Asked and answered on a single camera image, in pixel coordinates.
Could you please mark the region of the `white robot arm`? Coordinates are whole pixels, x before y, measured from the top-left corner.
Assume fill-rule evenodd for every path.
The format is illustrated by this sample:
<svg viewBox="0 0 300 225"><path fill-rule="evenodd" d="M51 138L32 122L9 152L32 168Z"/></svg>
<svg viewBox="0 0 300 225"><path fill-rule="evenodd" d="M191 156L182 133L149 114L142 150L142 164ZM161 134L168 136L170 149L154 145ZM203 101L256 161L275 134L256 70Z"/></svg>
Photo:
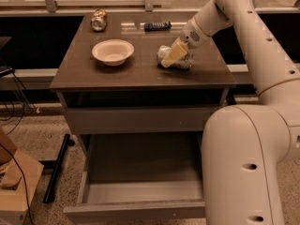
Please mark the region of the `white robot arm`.
<svg viewBox="0 0 300 225"><path fill-rule="evenodd" d="M259 102L213 113L202 134L206 225L284 225L279 162L300 157L300 71L255 10L256 0L212 0L161 64L181 60L232 27Z"/></svg>

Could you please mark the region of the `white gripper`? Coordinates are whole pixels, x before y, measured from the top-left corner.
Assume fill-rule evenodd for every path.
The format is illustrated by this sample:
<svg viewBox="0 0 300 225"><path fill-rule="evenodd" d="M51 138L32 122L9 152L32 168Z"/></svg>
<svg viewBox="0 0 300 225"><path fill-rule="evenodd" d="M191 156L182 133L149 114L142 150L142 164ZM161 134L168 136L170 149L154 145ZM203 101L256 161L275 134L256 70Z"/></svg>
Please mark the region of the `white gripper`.
<svg viewBox="0 0 300 225"><path fill-rule="evenodd" d="M188 48L196 49L209 39L194 18L190 19L180 33L180 40L175 41L169 53L161 61L165 68L170 67L188 53Z"/></svg>

